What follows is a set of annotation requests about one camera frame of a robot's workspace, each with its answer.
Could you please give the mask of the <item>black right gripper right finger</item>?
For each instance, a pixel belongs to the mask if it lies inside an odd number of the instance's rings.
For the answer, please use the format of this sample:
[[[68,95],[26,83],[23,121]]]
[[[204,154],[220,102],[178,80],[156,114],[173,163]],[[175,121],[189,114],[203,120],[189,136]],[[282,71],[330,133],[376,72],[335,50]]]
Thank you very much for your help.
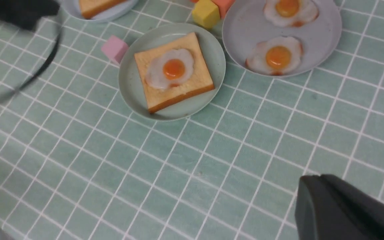
[[[331,174],[320,175],[336,204],[367,240],[384,240],[384,204]]]

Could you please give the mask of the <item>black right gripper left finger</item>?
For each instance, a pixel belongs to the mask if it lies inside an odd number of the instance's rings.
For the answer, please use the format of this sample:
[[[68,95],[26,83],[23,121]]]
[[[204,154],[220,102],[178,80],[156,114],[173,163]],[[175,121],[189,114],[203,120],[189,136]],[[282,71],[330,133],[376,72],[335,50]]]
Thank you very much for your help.
[[[302,176],[299,179],[295,221],[299,240],[323,240],[324,232],[320,229],[320,217],[314,203],[315,191],[312,187],[320,184],[321,175]]]

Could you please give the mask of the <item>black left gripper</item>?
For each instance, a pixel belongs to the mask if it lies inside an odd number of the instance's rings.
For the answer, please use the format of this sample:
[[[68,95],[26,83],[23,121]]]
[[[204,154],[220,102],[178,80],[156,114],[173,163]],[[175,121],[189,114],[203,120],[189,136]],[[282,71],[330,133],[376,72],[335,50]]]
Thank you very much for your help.
[[[0,21],[35,32],[41,18],[56,16],[59,10],[56,0],[0,0]]]

